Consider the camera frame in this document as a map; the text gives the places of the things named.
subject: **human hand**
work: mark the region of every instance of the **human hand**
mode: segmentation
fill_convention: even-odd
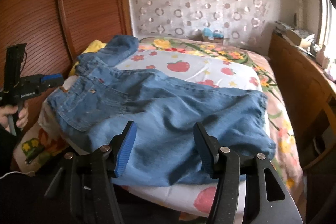
[[[6,105],[4,107],[0,107],[0,124],[2,127],[10,132],[7,115],[13,115],[17,112],[17,106]],[[23,109],[19,113],[19,120],[16,122],[16,126],[18,128],[24,128],[28,121],[28,103],[25,101]]]

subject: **black cable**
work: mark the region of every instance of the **black cable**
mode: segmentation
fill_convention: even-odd
[[[25,51],[25,55],[26,55],[25,62],[23,63],[22,69],[20,70],[20,74],[23,72],[23,69],[25,68],[25,65],[27,62],[27,52],[26,51]]]

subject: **denim pocket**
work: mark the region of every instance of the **denim pocket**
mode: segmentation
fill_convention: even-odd
[[[59,115],[73,128],[87,131],[109,117],[125,112],[126,94],[98,79],[80,77],[68,91]]]

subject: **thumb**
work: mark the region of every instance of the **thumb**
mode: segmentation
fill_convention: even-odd
[[[0,108],[0,116],[7,116],[17,112],[17,106],[6,105]]]

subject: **yellow cloth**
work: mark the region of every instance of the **yellow cloth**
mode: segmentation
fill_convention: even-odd
[[[95,41],[92,41],[90,45],[82,53],[98,52],[101,48],[105,48],[105,46],[106,46],[106,43],[103,43],[99,40],[95,40]],[[74,66],[72,67],[69,73],[69,77],[75,75],[75,68],[78,64],[79,64],[78,61],[74,64]]]

